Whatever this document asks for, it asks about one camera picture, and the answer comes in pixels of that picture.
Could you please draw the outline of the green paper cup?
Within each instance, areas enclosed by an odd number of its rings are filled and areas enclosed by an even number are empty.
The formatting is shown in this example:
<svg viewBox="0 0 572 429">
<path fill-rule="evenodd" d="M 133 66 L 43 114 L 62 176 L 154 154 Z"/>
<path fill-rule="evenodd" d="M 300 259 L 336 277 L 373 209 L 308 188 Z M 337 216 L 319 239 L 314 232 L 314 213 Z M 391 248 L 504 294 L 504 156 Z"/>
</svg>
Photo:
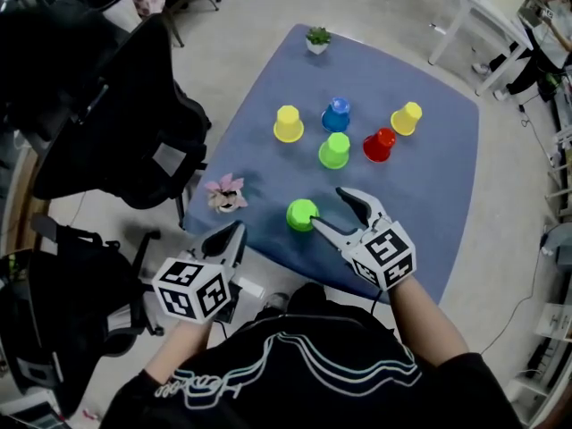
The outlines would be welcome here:
<svg viewBox="0 0 572 429">
<path fill-rule="evenodd" d="M 294 231 L 306 232 L 313 228 L 311 218 L 318 216 L 319 210 L 312 200 L 299 198 L 288 206 L 286 221 Z"/>
<path fill-rule="evenodd" d="M 343 132 L 334 132 L 320 146 L 318 158 L 324 167 L 338 170 L 349 161 L 349 150 L 349 137 Z"/>
</svg>

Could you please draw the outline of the brown wooden board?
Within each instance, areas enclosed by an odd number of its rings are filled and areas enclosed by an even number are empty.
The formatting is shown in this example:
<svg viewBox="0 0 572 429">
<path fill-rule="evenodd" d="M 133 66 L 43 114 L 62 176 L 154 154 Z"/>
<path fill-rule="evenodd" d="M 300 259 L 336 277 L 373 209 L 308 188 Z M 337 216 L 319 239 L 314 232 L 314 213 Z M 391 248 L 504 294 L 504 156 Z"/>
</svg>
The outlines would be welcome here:
<svg viewBox="0 0 572 429">
<path fill-rule="evenodd" d="M 50 202 L 33 196 L 39 170 L 38 154 L 32 148 L 23 148 L 13 169 L 8 189 L 4 222 L 0 231 L 0 253 L 11 254 L 21 249 L 38 249 L 41 238 L 30 220 L 34 214 L 46 214 Z"/>
</svg>

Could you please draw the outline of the white low shelf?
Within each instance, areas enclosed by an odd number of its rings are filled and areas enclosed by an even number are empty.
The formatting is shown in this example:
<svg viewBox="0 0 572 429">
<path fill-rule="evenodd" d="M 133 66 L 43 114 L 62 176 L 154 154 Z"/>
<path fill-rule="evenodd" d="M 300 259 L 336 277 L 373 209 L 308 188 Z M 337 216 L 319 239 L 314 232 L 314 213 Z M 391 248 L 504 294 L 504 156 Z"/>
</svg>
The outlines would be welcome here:
<svg viewBox="0 0 572 429">
<path fill-rule="evenodd" d="M 572 385 L 572 305 L 545 304 L 534 334 L 540 343 L 506 390 L 523 429 L 544 423 Z"/>
</svg>

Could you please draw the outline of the green plant in white pot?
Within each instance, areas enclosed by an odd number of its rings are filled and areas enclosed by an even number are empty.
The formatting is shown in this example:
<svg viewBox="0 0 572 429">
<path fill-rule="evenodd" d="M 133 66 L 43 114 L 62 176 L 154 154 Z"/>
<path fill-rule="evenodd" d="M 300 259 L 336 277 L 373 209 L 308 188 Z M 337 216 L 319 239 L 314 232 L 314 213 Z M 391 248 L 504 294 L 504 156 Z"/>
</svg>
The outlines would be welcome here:
<svg viewBox="0 0 572 429">
<path fill-rule="evenodd" d="M 306 34 L 307 49 L 320 55 L 331 43 L 331 34 L 325 27 L 311 27 Z"/>
</svg>

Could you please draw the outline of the black table frame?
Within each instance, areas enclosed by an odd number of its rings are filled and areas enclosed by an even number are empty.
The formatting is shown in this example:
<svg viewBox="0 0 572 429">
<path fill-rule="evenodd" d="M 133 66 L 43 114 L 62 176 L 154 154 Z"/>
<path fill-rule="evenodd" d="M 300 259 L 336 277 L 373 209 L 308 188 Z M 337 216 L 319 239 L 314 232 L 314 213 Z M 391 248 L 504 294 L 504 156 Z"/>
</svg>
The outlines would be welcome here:
<svg viewBox="0 0 572 429">
<path fill-rule="evenodd" d="M 177 210 L 179 226 L 182 230 L 184 230 L 184 218 L 189 203 L 189 189 L 187 186 L 182 188 L 181 193 L 174 199 L 174 201 Z"/>
</svg>

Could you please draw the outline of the blue tablecloth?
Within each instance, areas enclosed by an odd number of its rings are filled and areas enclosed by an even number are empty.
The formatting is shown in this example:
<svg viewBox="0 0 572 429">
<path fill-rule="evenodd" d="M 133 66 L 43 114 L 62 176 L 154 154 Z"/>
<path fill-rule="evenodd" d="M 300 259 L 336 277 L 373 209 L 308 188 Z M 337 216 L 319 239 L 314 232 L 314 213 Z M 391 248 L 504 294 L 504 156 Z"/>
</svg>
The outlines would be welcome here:
<svg viewBox="0 0 572 429">
<path fill-rule="evenodd" d="M 357 277 L 319 234 L 297 232 L 286 222 L 289 204 L 315 202 L 320 215 L 349 231 L 358 227 L 337 187 L 378 198 L 416 246 L 416 278 L 440 299 L 454 265 L 473 190 L 478 146 L 476 104 L 409 63 L 357 41 L 333 36 L 324 53 L 306 46 L 307 26 L 295 25 L 275 51 L 211 155 L 203 182 L 232 173 L 244 179 L 248 206 L 216 213 L 203 187 L 189 202 L 184 226 L 199 235 L 233 220 L 244 222 L 248 245 L 274 262 L 338 290 L 372 299 L 376 289 Z M 334 97 L 349 101 L 349 161 L 324 167 L 320 146 L 333 133 L 321 121 Z M 401 136 L 391 115 L 415 102 L 423 115 L 415 132 Z M 278 109 L 293 105 L 303 136 L 283 143 L 273 134 Z M 367 159 L 364 140 L 381 128 L 394 131 L 391 156 Z"/>
</svg>

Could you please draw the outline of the yellow paper cup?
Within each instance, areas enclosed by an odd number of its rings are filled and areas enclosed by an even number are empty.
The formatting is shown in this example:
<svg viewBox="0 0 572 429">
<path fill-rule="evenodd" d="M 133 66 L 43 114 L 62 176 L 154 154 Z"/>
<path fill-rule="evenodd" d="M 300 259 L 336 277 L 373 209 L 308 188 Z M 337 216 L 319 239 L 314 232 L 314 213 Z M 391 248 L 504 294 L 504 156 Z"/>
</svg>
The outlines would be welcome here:
<svg viewBox="0 0 572 429">
<path fill-rule="evenodd" d="M 300 119 L 299 110 L 293 105 L 281 106 L 273 125 L 274 136 L 283 143 L 293 143 L 298 141 L 303 133 L 304 124 Z"/>
<path fill-rule="evenodd" d="M 423 115 L 422 108 L 415 102 L 407 102 L 391 115 L 391 126 L 401 136 L 410 136 Z"/>
</svg>

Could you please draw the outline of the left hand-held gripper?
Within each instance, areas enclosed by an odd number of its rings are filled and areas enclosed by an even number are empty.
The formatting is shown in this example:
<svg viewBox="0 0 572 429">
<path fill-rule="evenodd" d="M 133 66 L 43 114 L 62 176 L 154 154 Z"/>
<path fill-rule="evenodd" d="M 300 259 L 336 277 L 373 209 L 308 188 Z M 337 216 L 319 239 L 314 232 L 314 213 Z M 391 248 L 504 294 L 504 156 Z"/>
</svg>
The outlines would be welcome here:
<svg viewBox="0 0 572 429">
<path fill-rule="evenodd" d="M 164 313 L 194 324 L 229 323 L 240 294 L 231 279 L 247 237 L 245 224 L 236 220 L 199 236 L 178 257 L 167 258 L 151 279 Z"/>
</svg>

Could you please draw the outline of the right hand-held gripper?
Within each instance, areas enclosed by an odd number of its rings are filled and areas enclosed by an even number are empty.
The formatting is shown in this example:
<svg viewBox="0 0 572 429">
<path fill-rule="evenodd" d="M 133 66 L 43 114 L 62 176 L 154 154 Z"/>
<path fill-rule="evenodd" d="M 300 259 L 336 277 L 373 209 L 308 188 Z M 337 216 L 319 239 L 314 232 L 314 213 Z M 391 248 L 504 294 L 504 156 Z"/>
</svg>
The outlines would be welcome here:
<svg viewBox="0 0 572 429">
<path fill-rule="evenodd" d="M 387 291 L 411 276 L 416 271 L 416 247 L 402 225 L 395 221 L 369 231 L 385 217 L 381 201 L 359 189 L 337 187 L 335 191 L 364 227 L 342 231 L 312 216 L 313 228 L 340 252 L 349 252 L 354 272 L 379 290 Z"/>
</svg>

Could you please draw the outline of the pink plant in white pot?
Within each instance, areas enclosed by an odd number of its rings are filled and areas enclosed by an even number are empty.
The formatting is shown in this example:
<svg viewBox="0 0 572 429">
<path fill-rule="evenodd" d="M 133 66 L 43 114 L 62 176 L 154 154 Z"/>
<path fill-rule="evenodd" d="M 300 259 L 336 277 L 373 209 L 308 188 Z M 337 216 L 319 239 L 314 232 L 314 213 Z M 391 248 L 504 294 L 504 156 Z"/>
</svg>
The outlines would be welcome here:
<svg viewBox="0 0 572 429">
<path fill-rule="evenodd" d="M 232 173 L 225 174 L 219 181 L 205 184 L 207 204 L 217 213 L 231 213 L 248 206 L 242 195 L 243 178 L 234 178 Z"/>
</svg>

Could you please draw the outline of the grey floor fan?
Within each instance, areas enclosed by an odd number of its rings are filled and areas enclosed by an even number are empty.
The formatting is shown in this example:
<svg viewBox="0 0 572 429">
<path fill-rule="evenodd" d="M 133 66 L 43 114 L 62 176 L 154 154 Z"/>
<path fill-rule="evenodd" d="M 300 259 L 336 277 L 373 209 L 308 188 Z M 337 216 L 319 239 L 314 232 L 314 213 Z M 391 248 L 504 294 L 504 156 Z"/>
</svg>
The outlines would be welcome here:
<svg viewBox="0 0 572 429">
<path fill-rule="evenodd" d="M 572 222 L 547 230 L 541 239 L 541 251 L 545 256 L 555 256 L 557 266 L 572 269 Z"/>
</svg>

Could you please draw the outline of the red paper cup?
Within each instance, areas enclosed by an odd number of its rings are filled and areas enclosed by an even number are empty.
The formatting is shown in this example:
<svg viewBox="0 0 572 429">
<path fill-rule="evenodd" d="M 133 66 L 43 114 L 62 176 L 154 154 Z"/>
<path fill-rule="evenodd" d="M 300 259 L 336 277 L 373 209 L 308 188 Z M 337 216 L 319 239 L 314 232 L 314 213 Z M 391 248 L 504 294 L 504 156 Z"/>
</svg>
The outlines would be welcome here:
<svg viewBox="0 0 572 429">
<path fill-rule="evenodd" d="M 364 140 L 363 152 L 368 160 L 382 163 L 391 156 L 391 149 L 395 142 L 396 136 L 394 131 L 390 128 L 381 128 Z"/>
</svg>

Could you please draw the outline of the blue paper cup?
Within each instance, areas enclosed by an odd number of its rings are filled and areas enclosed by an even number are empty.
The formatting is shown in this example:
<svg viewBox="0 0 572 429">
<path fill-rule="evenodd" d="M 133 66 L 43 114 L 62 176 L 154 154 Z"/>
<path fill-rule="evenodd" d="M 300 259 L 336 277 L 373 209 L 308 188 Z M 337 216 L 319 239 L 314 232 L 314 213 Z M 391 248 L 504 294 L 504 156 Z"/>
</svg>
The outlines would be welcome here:
<svg viewBox="0 0 572 429">
<path fill-rule="evenodd" d="M 349 127 L 349 113 L 349 101 L 334 97 L 322 114 L 322 125 L 329 132 L 345 132 Z"/>
</svg>

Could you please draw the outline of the white table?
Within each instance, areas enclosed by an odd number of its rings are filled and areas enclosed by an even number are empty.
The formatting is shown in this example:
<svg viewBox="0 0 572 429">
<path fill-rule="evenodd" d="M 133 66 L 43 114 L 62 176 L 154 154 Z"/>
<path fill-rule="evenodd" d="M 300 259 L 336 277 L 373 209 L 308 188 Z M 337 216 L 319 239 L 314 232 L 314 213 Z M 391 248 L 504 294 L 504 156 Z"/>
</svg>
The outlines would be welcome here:
<svg viewBox="0 0 572 429">
<path fill-rule="evenodd" d="M 459 9 L 443 31 L 441 40 L 428 57 L 428 63 L 435 65 L 445 48 L 455 38 L 461 27 L 482 38 L 485 42 L 500 49 L 505 56 L 503 63 L 481 83 L 475 90 L 481 96 L 491 85 L 521 56 L 533 46 L 527 36 L 522 22 L 516 18 L 510 20 L 489 0 L 458 0 Z M 451 0 L 445 0 L 438 16 L 431 23 L 437 28 L 438 20 L 443 11 L 450 5 Z"/>
</svg>

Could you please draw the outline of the person's right forearm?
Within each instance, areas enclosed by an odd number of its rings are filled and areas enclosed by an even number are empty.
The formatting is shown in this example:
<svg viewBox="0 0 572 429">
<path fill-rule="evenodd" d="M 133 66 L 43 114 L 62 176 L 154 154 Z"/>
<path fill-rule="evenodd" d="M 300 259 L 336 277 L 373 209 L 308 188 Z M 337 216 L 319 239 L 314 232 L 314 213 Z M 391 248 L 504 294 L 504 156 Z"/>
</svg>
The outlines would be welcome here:
<svg viewBox="0 0 572 429">
<path fill-rule="evenodd" d="M 389 290 L 400 339 L 433 366 L 469 352 L 464 338 L 414 276 Z"/>
</svg>

